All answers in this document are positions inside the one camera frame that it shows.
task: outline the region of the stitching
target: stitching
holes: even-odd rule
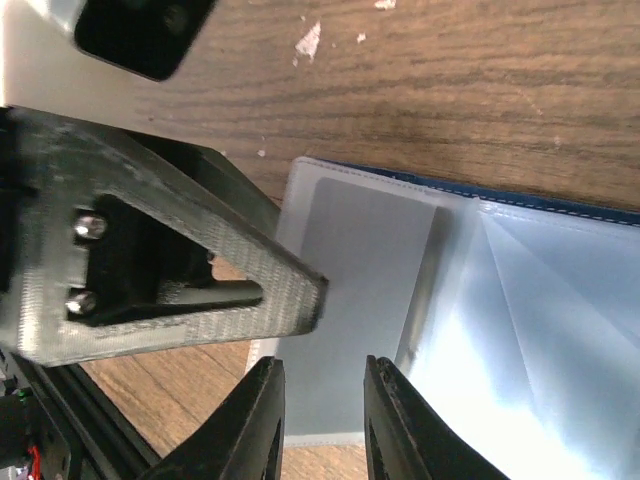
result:
[[[595,217],[592,216],[588,213],[577,213],[577,212],[573,212],[573,211],[567,211],[567,210],[562,210],[562,209],[556,209],[553,207],[540,207],[537,205],[532,205],[530,203],[528,204],[524,204],[523,202],[514,202],[513,200],[503,200],[503,199],[496,199],[493,197],[486,197],[484,195],[476,195],[476,194],[470,194],[470,193],[466,193],[466,192],[460,192],[458,190],[452,190],[449,188],[443,188],[443,187],[435,187],[435,188],[431,188],[431,187],[423,187],[423,186],[417,186],[417,185],[413,185],[411,183],[408,182],[404,182],[404,181],[400,181],[400,180],[396,180],[395,177],[394,179],[390,179],[387,177],[381,177],[380,175],[374,175],[372,173],[369,172],[362,172],[359,170],[354,170],[354,169],[349,169],[347,167],[340,167],[338,165],[334,165],[334,164],[327,164],[325,162],[322,162],[320,160],[314,160],[314,159],[309,159],[309,158],[304,158],[302,160],[299,160],[298,162],[295,163],[295,166],[292,170],[292,174],[291,174],[291,183],[293,183],[293,181],[295,180],[297,174],[298,174],[298,168],[297,165],[301,164],[301,163],[306,163],[307,165],[312,165],[312,166],[316,166],[316,167],[320,167],[320,168],[324,168],[327,170],[333,170],[335,172],[340,172],[343,174],[347,174],[347,175],[354,175],[356,177],[362,177],[362,178],[367,178],[369,180],[374,180],[374,181],[378,181],[378,182],[382,182],[382,183],[388,183],[390,185],[394,185],[397,187],[402,187],[402,188],[406,188],[408,190],[413,190],[416,192],[421,192],[421,193],[428,193],[429,191],[433,191],[433,190],[438,190],[440,192],[446,192],[446,193],[453,193],[456,195],[461,195],[464,197],[477,197],[480,198],[481,200],[489,200],[489,201],[493,201],[496,203],[503,203],[503,204],[515,204],[521,207],[526,207],[526,208],[530,208],[532,210],[541,210],[541,211],[547,211],[547,212],[558,212],[558,213],[567,213],[569,215],[573,215],[573,216],[580,216],[582,218],[593,218],[595,220],[604,220],[606,222],[609,223],[617,223],[617,224],[621,224],[621,225],[631,225],[633,227],[638,227],[640,226],[640,224],[638,223],[629,223],[629,222],[624,222],[622,220],[615,220],[613,218],[608,218],[608,217]],[[285,201],[289,200],[289,196],[291,195],[291,191],[288,190],[287,194],[285,195]]]

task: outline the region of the wooden table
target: wooden table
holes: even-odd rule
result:
[[[295,46],[317,22],[312,62]],[[135,128],[226,152],[277,201],[291,160],[310,155],[640,209],[633,0],[220,0],[179,75],[159,94],[145,85]],[[87,369],[166,454],[242,376],[247,349]],[[284,478],[365,476],[361,448],[285,454]]]

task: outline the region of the wood surface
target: wood surface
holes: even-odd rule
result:
[[[133,127],[226,152],[276,200],[291,160],[310,155],[640,210],[640,3],[373,3],[220,0],[161,92],[137,82]],[[295,45],[316,22],[311,62]],[[247,351],[87,369],[166,454],[235,385]],[[365,477],[361,448],[285,454],[283,478]]]

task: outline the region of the stitched edge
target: stitched edge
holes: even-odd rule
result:
[[[514,202],[513,200],[503,200],[501,198],[494,198],[494,197],[487,197],[485,195],[474,195],[472,193],[468,193],[468,192],[461,192],[458,190],[452,190],[449,188],[443,188],[443,187],[435,187],[435,188],[431,188],[431,187],[424,187],[424,186],[417,186],[417,185],[413,185],[411,183],[407,183],[407,182],[402,182],[400,180],[394,180],[391,178],[387,178],[387,177],[382,177],[380,175],[374,175],[372,173],[369,172],[362,172],[359,170],[356,170],[354,167],[351,167],[351,169],[348,169],[346,167],[339,167],[335,164],[328,164],[325,163],[321,160],[314,160],[311,158],[302,158],[300,160],[298,160],[296,162],[296,167],[294,168],[294,171],[292,172],[292,176],[291,176],[291,180],[293,182],[293,180],[295,179],[296,175],[297,175],[297,165],[300,163],[306,163],[308,165],[312,165],[312,166],[316,166],[316,167],[321,167],[321,168],[325,168],[327,170],[334,170],[336,172],[340,172],[340,173],[346,173],[349,175],[355,175],[357,177],[363,177],[363,178],[368,178],[370,180],[376,180],[379,182],[384,182],[384,183],[389,183],[391,185],[395,185],[395,186],[400,186],[403,188],[407,188],[409,190],[415,190],[418,192],[425,192],[426,190],[438,190],[440,192],[446,192],[446,193],[451,193],[454,195],[459,195],[462,197],[466,197],[466,198],[479,198],[480,200],[488,200],[490,202],[496,202],[496,203],[502,203],[502,204],[506,204],[506,205],[516,205],[518,207],[525,207],[525,208],[529,208],[532,210],[540,210],[540,211],[546,211],[546,212],[555,212],[555,213],[562,213],[564,215],[572,215],[572,216],[579,216],[582,218],[591,218],[594,220],[600,220],[600,221],[605,221],[605,222],[609,222],[609,223],[617,223],[619,225],[627,225],[627,226],[632,226],[632,227],[640,227],[640,223],[630,223],[630,222],[625,222],[622,220],[616,220],[613,218],[608,218],[608,217],[597,217],[597,216],[593,216],[593,215],[589,215],[587,213],[580,213],[580,212],[575,212],[575,211],[571,211],[571,210],[565,210],[565,209],[556,209],[553,207],[540,207],[537,205],[533,205],[531,203],[524,203],[524,202]],[[288,200],[290,192],[287,192],[286,198],[285,200]]]

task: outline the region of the gray panel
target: gray panel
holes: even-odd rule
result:
[[[396,354],[434,211],[334,179],[317,183],[301,258],[330,289],[317,330],[278,344],[287,435],[362,431],[364,361]]]

